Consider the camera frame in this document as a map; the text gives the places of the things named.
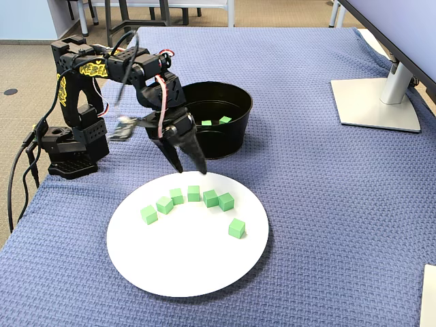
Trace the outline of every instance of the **robotic arm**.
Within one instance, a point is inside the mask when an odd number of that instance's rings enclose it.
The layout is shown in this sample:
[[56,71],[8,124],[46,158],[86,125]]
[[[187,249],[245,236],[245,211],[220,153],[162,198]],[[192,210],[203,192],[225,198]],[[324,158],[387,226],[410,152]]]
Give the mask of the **robotic arm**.
[[[121,82],[135,50],[130,48],[118,52],[103,46],[90,46],[78,36],[52,44],[58,78],[62,76],[59,101],[68,127],[45,127],[42,148],[52,162],[49,173],[76,178],[97,171],[96,162],[109,150],[106,125],[101,117],[105,109],[94,78]],[[168,53],[150,54],[147,49],[138,49],[126,84],[135,87],[136,97],[142,106],[153,109],[151,114],[139,120],[138,125],[145,127],[149,138],[177,171],[183,171],[175,149],[179,146],[190,156],[197,169],[206,174],[206,160],[196,139],[196,124],[184,106],[185,95],[178,77],[168,71],[170,66]],[[164,82],[167,92],[161,137],[158,129],[163,85],[158,82],[146,85],[146,81],[154,77]],[[80,91],[86,95],[88,104],[78,108]]]

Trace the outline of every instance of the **yellow decal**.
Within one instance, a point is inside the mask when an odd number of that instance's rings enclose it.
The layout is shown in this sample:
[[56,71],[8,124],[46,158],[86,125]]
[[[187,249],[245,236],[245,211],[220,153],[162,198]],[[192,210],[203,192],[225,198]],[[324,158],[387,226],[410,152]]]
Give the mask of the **yellow decal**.
[[59,86],[59,93],[57,96],[59,98],[59,102],[61,102],[61,104],[63,104],[63,106],[65,107],[67,105],[67,81],[65,79],[65,76],[62,77],[61,85]]
[[101,60],[97,60],[95,63],[87,63],[79,69],[82,75],[88,75],[91,77],[99,76],[106,77],[108,72],[106,71],[106,65]]

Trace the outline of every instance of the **table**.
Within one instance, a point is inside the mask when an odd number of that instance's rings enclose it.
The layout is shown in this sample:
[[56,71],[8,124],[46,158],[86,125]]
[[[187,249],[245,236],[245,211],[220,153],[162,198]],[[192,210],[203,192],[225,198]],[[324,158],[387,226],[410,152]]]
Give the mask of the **table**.
[[[243,147],[208,169],[260,199],[266,250],[242,279],[196,298],[124,280],[106,251],[111,215],[135,188],[173,173],[138,129],[110,143],[98,173],[42,183],[0,252],[0,325],[417,326],[424,264],[436,263],[435,117],[411,89],[421,134],[342,126],[330,85],[386,77],[389,61],[355,29],[153,27],[139,36],[152,53],[176,53],[182,84],[229,82],[252,95]],[[111,104],[118,89],[104,87]],[[149,112],[131,87],[121,110]]]

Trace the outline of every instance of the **black bucket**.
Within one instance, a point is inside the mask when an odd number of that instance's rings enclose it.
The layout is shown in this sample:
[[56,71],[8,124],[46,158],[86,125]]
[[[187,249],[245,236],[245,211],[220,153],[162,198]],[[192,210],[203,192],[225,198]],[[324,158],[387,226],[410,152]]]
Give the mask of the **black bucket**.
[[[237,152],[243,145],[245,128],[253,105],[246,91],[220,82],[200,82],[183,87],[187,108],[197,125],[197,140],[207,159]],[[223,117],[232,120],[219,123]],[[203,126],[202,121],[211,121]]]

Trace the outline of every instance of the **monitor stand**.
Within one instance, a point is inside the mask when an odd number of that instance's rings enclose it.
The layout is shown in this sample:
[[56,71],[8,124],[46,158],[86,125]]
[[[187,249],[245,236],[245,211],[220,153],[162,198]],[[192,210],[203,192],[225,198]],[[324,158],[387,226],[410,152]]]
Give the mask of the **monitor stand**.
[[332,80],[341,124],[419,133],[418,117],[405,94],[412,77],[399,63],[388,78]]

